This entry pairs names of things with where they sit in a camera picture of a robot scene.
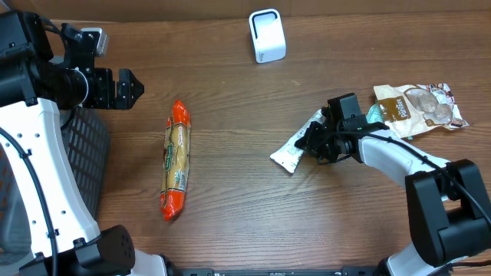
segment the snack bag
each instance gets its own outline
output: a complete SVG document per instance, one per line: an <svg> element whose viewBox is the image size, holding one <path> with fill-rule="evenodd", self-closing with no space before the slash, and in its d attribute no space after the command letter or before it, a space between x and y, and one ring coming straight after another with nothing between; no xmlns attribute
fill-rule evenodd
<svg viewBox="0 0 491 276"><path fill-rule="evenodd" d="M384 122L398 137L424 133L435 127L454 130L469 124L460 116L447 84L374 87Z"/></svg>
<svg viewBox="0 0 491 276"><path fill-rule="evenodd" d="M169 221L184 207L187 176L189 172L189 132L190 115L180 100L172 109L172 117L167 118L165 150L163 159L162 192L160 211L163 219Z"/></svg>

